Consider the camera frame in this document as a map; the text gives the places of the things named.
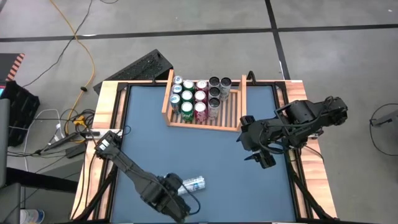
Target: soda can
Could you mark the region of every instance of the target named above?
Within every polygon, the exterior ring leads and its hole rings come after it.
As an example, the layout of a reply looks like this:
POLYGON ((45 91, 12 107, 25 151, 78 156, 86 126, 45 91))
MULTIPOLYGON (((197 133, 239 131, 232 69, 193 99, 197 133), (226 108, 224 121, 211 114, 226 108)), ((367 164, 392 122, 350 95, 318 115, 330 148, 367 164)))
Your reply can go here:
POLYGON ((203 102, 206 104, 207 102, 206 93, 204 91, 197 91, 195 93, 195 102, 196 103, 203 102))
POLYGON ((229 97, 232 81, 230 78, 223 78, 220 82, 220 100, 224 101, 229 97))
POLYGON ((173 92, 173 94, 181 95, 181 93, 182 93, 182 86, 179 85, 179 84, 173 85, 173 86, 172 86, 172 92, 173 92))
MULTIPOLYGON (((192 178, 188 180, 184 180, 182 184, 185 186, 189 192, 194 192, 200 189, 204 189, 206 186, 205 179, 202 176, 197 178, 192 178)), ((188 193, 183 186, 178 189, 178 195, 183 195, 188 193)))
POLYGON ((177 94, 170 96, 170 104, 172 105, 173 111, 177 114, 181 113, 181 99, 177 94))
POLYGON ((216 119, 218 116, 218 112, 220 111, 220 100, 217 98, 212 98, 209 100, 208 105, 208 117, 209 119, 216 119))
POLYGON ((193 121, 193 105, 190 102, 182 103, 181 114, 184 121, 193 121))
POLYGON ((195 104, 195 119, 198 122, 205 122, 207 119, 207 109, 206 109, 206 104, 203 102, 199 102, 195 104))
POLYGON ((208 91, 207 82, 204 80, 198 81, 196 86, 196 91, 204 91, 205 93, 207 93, 208 91))
POLYGON ((209 90, 209 99, 211 98, 220 98, 220 89, 217 87, 211 87, 209 90))
POLYGON ((176 76, 173 78, 174 85, 182 85, 183 79, 181 76, 176 76))
POLYGON ((191 80, 185 80, 182 84, 184 91, 191 91, 192 93, 195 91, 195 84, 191 80))
POLYGON ((181 98, 183 102, 190 102, 193 103, 193 94, 191 91, 183 91, 181 94, 181 98))
POLYGON ((212 87, 217 87, 217 88, 220 87, 220 79, 219 78, 211 77, 209 79, 209 88, 212 88, 212 87))

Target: wooden tray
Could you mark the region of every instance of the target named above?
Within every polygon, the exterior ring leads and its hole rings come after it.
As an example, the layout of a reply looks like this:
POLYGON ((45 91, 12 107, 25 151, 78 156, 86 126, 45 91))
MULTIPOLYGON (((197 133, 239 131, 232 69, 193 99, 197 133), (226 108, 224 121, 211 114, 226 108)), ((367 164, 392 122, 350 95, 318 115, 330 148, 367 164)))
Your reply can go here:
POLYGON ((217 131, 240 131, 240 118, 246 115, 246 76, 242 75, 242 80, 237 90, 231 89, 226 101, 221 101, 220 112, 216 119, 207 119, 206 122, 185 122, 180 114, 173 112, 169 102, 171 87, 173 85, 174 71, 170 70, 167 80, 166 92, 164 95, 162 114, 166 125, 181 128, 199 128, 217 131))

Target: can lid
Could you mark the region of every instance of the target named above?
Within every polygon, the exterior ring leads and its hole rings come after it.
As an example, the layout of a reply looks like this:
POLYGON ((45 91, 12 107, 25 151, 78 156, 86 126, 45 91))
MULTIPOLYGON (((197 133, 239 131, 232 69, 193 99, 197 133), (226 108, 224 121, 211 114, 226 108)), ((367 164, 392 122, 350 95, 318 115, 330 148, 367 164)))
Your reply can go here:
POLYGON ((172 91, 173 91, 173 92, 179 93, 179 92, 181 92, 181 90, 182 90, 182 86, 179 85, 179 84, 175 84, 175 85, 172 87, 172 91))
POLYGON ((191 100, 192 99, 192 92, 188 91, 188 90, 185 90, 185 91, 182 92, 181 96, 182 96, 182 98, 184 100, 191 100))
POLYGON ((193 108, 193 106, 192 106, 192 104, 190 102, 185 102, 181 106, 181 110, 184 111, 184 112, 189 112, 189 111, 192 110, 192 108, 193 108))
POLYGON ((209 105, 211 107, 218 107, 220 105, 220 100, 217 98, 212 98, 209 100, 209 105))
POLYGON ((193 82, 191 80, 185 80, 183 85, 185 88, 193 88, 193 82))
POLYGON ((210 83, 211 85, 218 85, 218 84, 220 84, 220 79, 217 78, 217 77, 211 77, 211 78, 209 79, 209 83, 210 83))
POLYGON ((207 86, 207 82, 204 81, 204 80, 200 80, 200 81, 197 83, 197 87, 198 87, 198 88, 206 88, 206 86, 207 86))
POLYGON ((232 84, 232 81, 231 81, 231 79, 230 78, 223 78, 222 80, 221 80, 221 84, 223 84, 223 86, 230 86, 231 84, 232 84))
POLYGON ((170 96, 171 103, 178 103, 179 101, 180 101, 180 96, 178 96, 177 94, 173 94, 172 96, 170 96))
POLYGON ((195 111, 202 112, 206 110, 206 104, 199 102, 195 104, 195 111))
POLYGON ((218 96, 220 94, 220 89, 217 87, 211 87, 209 93, 211 96, 218 96))
POLYGON ((204 100, 206 98, 206 93, 204 91, 197 91, 195 93, 195 99, 204 100))
POLYGON ((182 77, 181 76, 176 76, 173 78, 174 83, 181 83, 182 82, 182 77))

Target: yellow cable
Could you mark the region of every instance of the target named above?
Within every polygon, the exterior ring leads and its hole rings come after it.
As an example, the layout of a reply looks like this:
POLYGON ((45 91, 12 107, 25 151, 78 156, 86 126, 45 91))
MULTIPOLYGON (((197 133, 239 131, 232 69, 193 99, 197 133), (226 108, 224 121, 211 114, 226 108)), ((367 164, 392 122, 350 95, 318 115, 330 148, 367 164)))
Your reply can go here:
MULTIPOLYGON (((79 41, 79 39, 77 38, 77 35, 76 35, 75 30, 73 29, 72 25, 69 23, 68 19, 63 15, 63 13, 61 12, 61 10, 58 8, 58 6, 54 3, 53 0, 50 0, 50 2, 51 2, 51 4, 56 8, 56 10, 61 14, 61 16, 63 17, 63 19, 65 20, 65 22, 67 22, 69 28, 72 30, 73 35, 75 36, 76 41, 86 50, 86 52, 87 52, 88 55, 90 56, 90 60, 91 60, 91 64, 93 65, 93 68, 92 68, 91 77, 90 77, 90 79, 87 81, 87 83, 86 83, 86 85, 85 85, 85 88, 86 88, 86 87, 93 81, 94 76, 95 76, 95 64, 94 64, 93 57, 91 56, 90 51, 88 51, 87 47, 79 41)), ((75 104, 74 104, 73 107, 72 107, 72 110, 70 110, 70 112, 69 112, 69 115, 68 115, 68 119, 67 119, 67 120, 69 120, 70 117, 72 116, 72 112, 73 112, 73 110, 76 108, 77 104, 79 103, 80 98, 81 98, 81 96, 82 96, 83 93, 84 93, 84 91, 81 90, 79 96, 77 97, 77 99, 76 99, 76 101, 75 101, 75 104)), ((66 134, 69 134, 69 125, 68 125, 68 123, 67 123, 66 125, 67 125, 67 128, 66 128, 65 133, 66 133, 66 134)))

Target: blue table surface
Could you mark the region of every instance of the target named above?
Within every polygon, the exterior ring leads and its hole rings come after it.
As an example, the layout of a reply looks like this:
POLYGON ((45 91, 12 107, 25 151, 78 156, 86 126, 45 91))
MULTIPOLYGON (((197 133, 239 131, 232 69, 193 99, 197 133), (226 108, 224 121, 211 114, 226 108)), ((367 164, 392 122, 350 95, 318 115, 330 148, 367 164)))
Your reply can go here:
MULTIPOLYGON (((294 209, 284 157, 262 169, 244 161, 250 152, 236 142, 239 133, 191 128, 172 128, 162 117, 164 87, 134 86, 131 90, 122 151, 141 168, 155 175, 174 172, 182 179, 202 175, 206 187, 193 194, 201 203, 198 214, 186 222, 294 221, 294 209)), ((274 97, 269 86, 249 86, 247 111, 256 119, 274 117, 274 97)), ((184 200, 192 212, 197 204, 184 200)), ((146 205, 134 184, 119 172, 111 221, 115 223, 172 223, 170 217, 146 205)))

